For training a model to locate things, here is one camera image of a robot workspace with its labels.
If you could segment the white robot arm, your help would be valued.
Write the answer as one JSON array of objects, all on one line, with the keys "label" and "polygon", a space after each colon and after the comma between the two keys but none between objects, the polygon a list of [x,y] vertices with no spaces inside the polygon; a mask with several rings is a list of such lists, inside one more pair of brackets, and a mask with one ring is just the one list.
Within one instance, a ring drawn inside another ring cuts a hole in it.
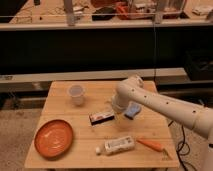
[{"label": "white robot arm", "polygon": [[116,113],[121,113],[130,102],[142,104],[207,139],[208,146],[201,171],[213,171],[212,108],[145,90],[143,80],[138,75],[131,76],[116,85],[112,108]]}]

